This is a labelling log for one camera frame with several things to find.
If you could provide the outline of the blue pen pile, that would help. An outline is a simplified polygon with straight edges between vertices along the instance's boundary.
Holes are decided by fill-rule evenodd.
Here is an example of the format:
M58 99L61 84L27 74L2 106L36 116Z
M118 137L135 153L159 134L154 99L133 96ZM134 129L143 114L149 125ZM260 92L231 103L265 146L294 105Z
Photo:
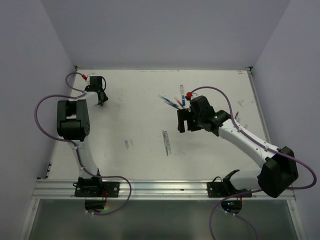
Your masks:
M160 99L162 99L167 105L177 109L177 110L182 110L183 108L179 105L179 104L176 104L174 103L173 101L169 100L168 98L164 97L163 95L158 95L158 97Z

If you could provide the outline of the grey pen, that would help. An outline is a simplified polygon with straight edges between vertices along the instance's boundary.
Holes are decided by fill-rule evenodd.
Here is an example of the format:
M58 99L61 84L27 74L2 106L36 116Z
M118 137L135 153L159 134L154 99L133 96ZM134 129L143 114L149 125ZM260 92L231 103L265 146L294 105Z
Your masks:
M164 130L162 130L162 135L163 135L163 142L164 142L166 155L169 156L169 149L168 149L167 139L166 139L166 135L165 135L165 131Z

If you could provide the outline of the blue capped pen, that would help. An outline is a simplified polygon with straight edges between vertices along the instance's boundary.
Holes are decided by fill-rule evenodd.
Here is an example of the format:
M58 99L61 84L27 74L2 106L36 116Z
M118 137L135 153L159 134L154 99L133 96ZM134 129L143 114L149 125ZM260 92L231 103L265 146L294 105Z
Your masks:
M181 84L180 87L180 95L181 95L181 103L183 106L186 105L186 100L185 100L185 91L184 91L184 86Z

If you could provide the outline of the clear pen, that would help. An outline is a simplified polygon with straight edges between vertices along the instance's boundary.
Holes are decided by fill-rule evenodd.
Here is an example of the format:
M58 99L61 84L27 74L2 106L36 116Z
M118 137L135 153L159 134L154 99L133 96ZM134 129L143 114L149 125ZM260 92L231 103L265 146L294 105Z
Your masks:
M170 144L170 141L169 141L168 132L164 131L164 134L165 134L165 139L166 139L166 142L167 142L167 149L168 149L169 153L172 154L172 152L171 152L171 144Z

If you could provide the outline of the clear pen cap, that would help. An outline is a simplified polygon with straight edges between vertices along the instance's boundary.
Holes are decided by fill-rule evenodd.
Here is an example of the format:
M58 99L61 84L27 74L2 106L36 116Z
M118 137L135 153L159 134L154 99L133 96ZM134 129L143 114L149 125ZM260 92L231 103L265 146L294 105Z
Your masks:
M125 140L125 146L126 146L127 149L130 148L129 140Z

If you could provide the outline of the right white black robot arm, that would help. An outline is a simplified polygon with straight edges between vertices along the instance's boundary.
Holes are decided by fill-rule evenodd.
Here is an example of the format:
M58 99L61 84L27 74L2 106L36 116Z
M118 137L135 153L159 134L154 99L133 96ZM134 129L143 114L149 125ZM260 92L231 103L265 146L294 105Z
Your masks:
M224 110L215 111L205 96L190 100L188 109L177 111L178 131L205 130L220 137L249 156L259 170L235 169L221 181L207 183L209 197L228 197L242 194L251 197L250 190L262 190L277 198L298 179L293 151L287 146L278 148L258 138L232 119Z

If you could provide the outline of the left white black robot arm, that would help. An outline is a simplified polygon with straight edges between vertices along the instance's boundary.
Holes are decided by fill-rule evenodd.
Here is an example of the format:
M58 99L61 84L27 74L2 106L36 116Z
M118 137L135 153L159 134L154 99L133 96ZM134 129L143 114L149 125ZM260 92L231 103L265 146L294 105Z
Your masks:
M108 100L106 88L107 82L103 76L90 76L83 96L60 100L57 103L57 133L68 141L77 161L79 177L82 179L100 175L89 145L89 109L102 106Z

